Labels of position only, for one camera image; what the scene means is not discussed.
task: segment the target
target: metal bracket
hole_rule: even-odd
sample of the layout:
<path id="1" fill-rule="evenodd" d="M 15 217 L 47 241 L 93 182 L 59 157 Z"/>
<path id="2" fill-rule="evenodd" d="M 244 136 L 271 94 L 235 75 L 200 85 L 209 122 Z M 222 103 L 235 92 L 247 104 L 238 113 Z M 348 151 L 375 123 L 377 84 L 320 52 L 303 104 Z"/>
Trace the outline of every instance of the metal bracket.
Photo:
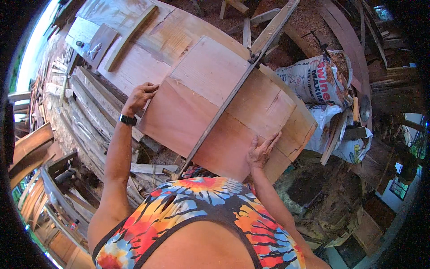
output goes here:
<path id="1" fill-rule="evenodd" d="M 252 50 L 251 50 L 250 48 L 248 48 L 248 50 L 249 50 L 249 55 L 251 56 L 251 58 L 248 60 L 248 62 L 249 62 L 250 64 L 253 64 L 253 63 L 255 63 L 255 61 L 257 61 L 257 60 L 258 60 L 258 58 L 260 57 L 261 49 L 259 49 L 255 54 L 254 54 L 254 53 L 252 53 Z"/>
<path id="2" fill-rule="evenodd" d="M 306 35 L 302 36 L 301 38 L 304 38 L 310 34 L 313 35 L 313 37 L 315 37 L 315 39 L 318 41 L 318 45 L 319 45 L 319 48 L 322 50 L 322 54 L 324 56 L 324 59 L 331 59 L 330 54 L 327 51 L 328 45 L 326 43 L 324 43 L 324 44 L 321 43 L 321 41 L 319 40 L 319 38 L 315 34 L 315 30 L 310 31 L 310 33 L 307 33 Z"/>

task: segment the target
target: small wooden block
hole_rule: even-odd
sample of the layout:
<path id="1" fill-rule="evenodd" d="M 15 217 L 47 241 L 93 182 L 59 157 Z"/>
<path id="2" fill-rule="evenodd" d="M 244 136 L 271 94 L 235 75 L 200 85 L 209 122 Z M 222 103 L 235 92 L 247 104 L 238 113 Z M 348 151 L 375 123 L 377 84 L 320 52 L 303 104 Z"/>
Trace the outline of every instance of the small wooden block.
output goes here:
<path id="1" fill-rule="evenodd" d="M 90 63 L 90 65 L 96 69 L 117 36 L 118 32 L 114 29 L 110 28 L 106 24 L 102 24 L 100 28 L 97 30 L 95 35 L 92 37 L 89 45 L 89 49 L 84 54 L 84 59 Z"/>

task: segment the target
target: woman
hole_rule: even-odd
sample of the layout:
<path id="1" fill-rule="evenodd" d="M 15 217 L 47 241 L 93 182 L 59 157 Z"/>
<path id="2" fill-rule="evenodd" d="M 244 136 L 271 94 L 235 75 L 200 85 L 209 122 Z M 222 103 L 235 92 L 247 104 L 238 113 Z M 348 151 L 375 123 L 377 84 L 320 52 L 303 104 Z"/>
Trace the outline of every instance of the woman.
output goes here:
<path id="1" fill-rule="evenodd" d="M 127 200 L 135 113 L 158 85 L 136 87 L 122 110 L 107 152 L 100 207 L 88 244 L 98 268 L 330 268 L 296 230 L 264 174 L 278 141 L 255 137 L 247 161 L 255 186 L 224 177 L 164 183 L 132 212 Z"/>

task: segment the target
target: workbench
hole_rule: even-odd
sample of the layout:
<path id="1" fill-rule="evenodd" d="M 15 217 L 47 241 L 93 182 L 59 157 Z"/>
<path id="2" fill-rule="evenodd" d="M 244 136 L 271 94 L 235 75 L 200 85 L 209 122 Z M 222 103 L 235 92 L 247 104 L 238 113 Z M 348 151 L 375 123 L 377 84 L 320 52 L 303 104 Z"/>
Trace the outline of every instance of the workbench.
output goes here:
<path id="1" fill-rule="evenodd" d="M 302 151 L 317 126 L 304 103 L 272 70 L 257 61 L 263 56 L 258 51 L 267 49 L 268 46 L 264 46 L 275 38 L 272 34 L 281 30 L 276 26 L 282 28 L 283 19 L 288 19 L 298 2 L 290 0 L 254 42 L 251 51 L 256 56 L 215 26 L 155 0 L 133 3 L 88 0 L 77 13 L 66 41 L 85 56 L 86 50 L 78 46 L 77 41 L 89 43 L 102 24 L 117 31 L 118 37 L 108 44 L 110 48 L 93 69 L 127 96 L 144 82 L 159 83 L 160 89 L 137 129 L 188 157 L 188 163 L 192 159 L 220 176 L 243 181 L 249 174 L 245 155 L 253 136 L 258 134 L 262 142 L 269 134 L 282 131 L 265 167 L 269 179 L 275 182 Z M 151 5 L 156 5 L 156 10 L 140 25 L 142 14 Z M 130 31 L 136 25 L 138 29 L 132 30 L 130 38 Z M 199 48 L 197 44 L 202 39 L 212 45 Z M 220 54 L 209 55 L 214 47 Z M 197 57 L 187 62 L 187 57 L 192 58 L 192 52 L 198 49 L 202 49 L 201 55 L 207 61 Z M 124 52 L 112 63 L 110 58 L 118 50 Z M 208 62 L 210 59 L 218 61 L 219 68 L 214 68 L 212 62 Z M 175 75 L 178 69 L 182 70 L 182 75 Z M 221 96 L 215 95 L 220 88 Z M 283 114 L 278 119 L 274 116 L 276 113 L 272 114 L 271 105 L 280 100 L 282 102 L 275 108 L 281 109 Z M 158 116 L 159 112 L 163 113 L 162 117 Z"/>

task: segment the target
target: black wristwatch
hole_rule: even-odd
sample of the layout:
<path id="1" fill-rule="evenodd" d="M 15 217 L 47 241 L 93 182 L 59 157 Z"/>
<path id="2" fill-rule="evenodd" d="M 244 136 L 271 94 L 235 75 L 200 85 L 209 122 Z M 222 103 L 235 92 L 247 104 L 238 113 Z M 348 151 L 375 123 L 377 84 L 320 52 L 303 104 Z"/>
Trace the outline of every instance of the black wristwatch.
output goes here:
<path id="1" fill-rule="evenodd" d="M 120 118 L 118 120 L 124 124 L 131 125 L 131 126 L 135 126 L 137 123 L 136 117 L 129 117 L 123 114 L 120 115 Z"/>

